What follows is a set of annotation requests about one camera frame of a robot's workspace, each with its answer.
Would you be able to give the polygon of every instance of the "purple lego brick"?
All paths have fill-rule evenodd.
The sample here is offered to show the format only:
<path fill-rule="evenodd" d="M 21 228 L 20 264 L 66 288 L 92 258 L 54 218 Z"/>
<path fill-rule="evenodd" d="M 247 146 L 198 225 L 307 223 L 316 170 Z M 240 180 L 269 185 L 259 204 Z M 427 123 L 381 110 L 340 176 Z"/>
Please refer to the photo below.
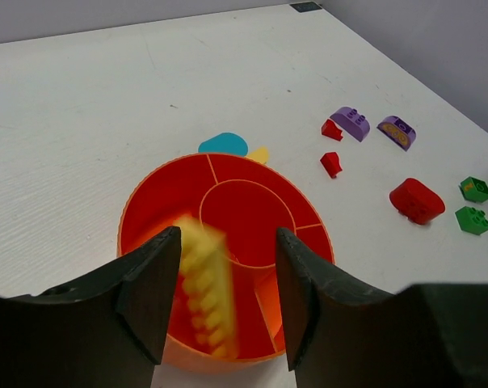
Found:
<path fill-rule="evenodd" d="M 388 116 L 377 126 L 387 137 L 407 151 L 416 140 L 416 132 L 404 120 Z"/>
<path fill-rule="evenodd" d="M 370 124 L 366 117 L 357 113 L 357 109 L 342 107 L 330 118 L 358 141 L 364 140 L 370 132 Z"/>

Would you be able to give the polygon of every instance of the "red bowl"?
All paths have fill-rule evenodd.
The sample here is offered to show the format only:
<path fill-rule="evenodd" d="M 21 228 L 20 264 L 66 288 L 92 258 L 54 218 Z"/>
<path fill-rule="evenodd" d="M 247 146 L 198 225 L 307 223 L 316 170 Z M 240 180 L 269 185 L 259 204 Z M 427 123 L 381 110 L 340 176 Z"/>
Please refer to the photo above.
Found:
<path fill-rule="evenodd" d="M 118 255 L 190 214 L 226 233 L 231 253 L 239 356 L 219 360 L 199 348 L 179 278 L 163 360 L 200 373 L 241 369 L 285 352 L 276 285 L 276 229 L 289 228 L 322 258 L 334 262 L 322 220 L 283 176 L 247 158 L 193 154 L 159 167 L 125 205 Z"/>

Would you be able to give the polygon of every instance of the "yellow lego piece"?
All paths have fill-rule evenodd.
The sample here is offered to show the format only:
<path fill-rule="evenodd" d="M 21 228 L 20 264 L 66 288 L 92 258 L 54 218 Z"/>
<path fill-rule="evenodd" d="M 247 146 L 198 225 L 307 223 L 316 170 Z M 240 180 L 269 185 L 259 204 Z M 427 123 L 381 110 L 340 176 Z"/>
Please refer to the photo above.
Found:
<path fill-rule="evenodd" d="M 250 152 L 246 157 L 248 159 L 255 160 L 256 162 L 266 164 L 269 160 L 269 150 L 267 147 L 260 147 L 255 151 Z"/>
<path fill-rule="evenodd" d="M 192 313 L 196 341 L 219 358 L 237 357 L 233 285 L 225 236 L 195 218 L 175 222 L 181 229 L 182 288 Z"/>

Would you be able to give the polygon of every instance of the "gray wall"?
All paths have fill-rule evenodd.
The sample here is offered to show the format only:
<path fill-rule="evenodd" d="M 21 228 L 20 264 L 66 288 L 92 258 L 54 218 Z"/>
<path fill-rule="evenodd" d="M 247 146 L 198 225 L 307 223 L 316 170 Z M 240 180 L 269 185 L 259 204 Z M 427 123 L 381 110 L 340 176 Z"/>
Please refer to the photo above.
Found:
<path fill-rule="evenodd" d="M 0 0 L 0 43 L 288 2 L 288 0 Z"/>
<path fill-rule="evenodd" d="M 323 6 L 488 132 L 488 0 Z"/>

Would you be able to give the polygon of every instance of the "small red block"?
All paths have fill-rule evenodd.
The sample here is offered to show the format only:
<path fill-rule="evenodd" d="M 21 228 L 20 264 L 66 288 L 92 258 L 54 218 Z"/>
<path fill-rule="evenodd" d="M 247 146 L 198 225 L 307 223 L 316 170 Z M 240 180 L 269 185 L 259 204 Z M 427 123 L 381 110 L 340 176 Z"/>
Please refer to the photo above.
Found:
<path fill-rule="evenodd" d="M 322 126 L 322 135 L 341 141 L 343 138 L 343 131 L 338 128 L 334 121 L 328 119 Z"/>
<path fill-rule="evenodd" d="M 393 206 L 410 221 L 425 225 L 445 211 L 445 203 L 431 189 L 408 178 L 389 194 Z"/>
<path fill-rule="evenodd" d="M 335 152 L 327 152 L 324 154 L 321 158 L 321 163 L 332 179 L 343 170 L 339 165 L 339 156 Z"/>

